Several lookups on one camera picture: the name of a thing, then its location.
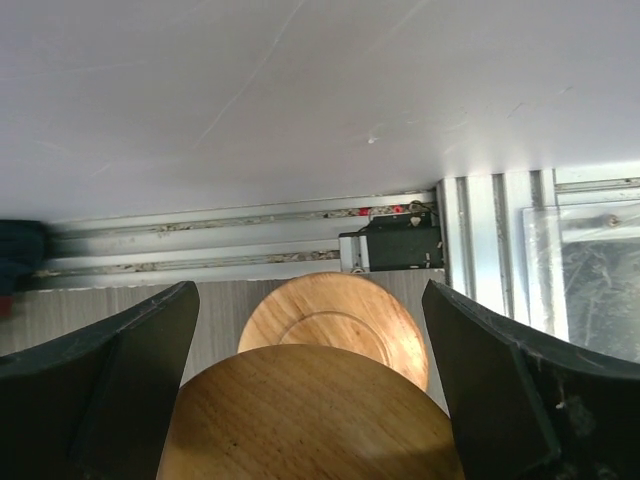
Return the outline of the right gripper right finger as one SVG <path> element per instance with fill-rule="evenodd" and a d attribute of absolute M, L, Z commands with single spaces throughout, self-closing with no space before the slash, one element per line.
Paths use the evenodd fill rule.
<path fill-rule="evenodd" d="M 429 281 L 422 306 L 469 479 L 636 479 L 638 364 Z"/>

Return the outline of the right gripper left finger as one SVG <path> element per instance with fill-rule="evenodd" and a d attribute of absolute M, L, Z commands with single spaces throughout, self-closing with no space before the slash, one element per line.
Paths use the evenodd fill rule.
<path fill-rule="evenodd" d="M 2 478 L 155 478 L 199 307 L 181 282 L 3 356 Z"/>

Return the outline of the wooden hat stand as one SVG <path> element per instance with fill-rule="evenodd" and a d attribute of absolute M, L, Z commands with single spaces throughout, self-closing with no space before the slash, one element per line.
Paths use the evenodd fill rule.
<path fill-rule="evenodd" d="M 359 275 L 293 279 L 181 389 L 162 479 L 460 479 L 423 336 Z"/>

